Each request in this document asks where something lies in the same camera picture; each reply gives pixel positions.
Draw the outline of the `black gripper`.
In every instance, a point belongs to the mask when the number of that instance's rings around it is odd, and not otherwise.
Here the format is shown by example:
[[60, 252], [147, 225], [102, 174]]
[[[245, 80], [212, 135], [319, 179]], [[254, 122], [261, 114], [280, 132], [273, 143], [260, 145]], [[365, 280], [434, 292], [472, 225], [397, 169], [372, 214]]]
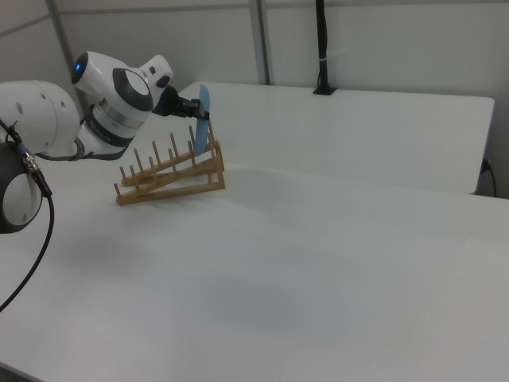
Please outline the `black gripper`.
[[[174, 115], [187, 118], [191, 116], [190, 113], [201, 113], [201, 101], [199, 99], [187, 100], [179, 96], [176, 88], [166, 85], [152, 113], [163, 117]], [[202, 115], [198, 115], [197, 118], [209, 120], [210, 113], [205, 111]]]

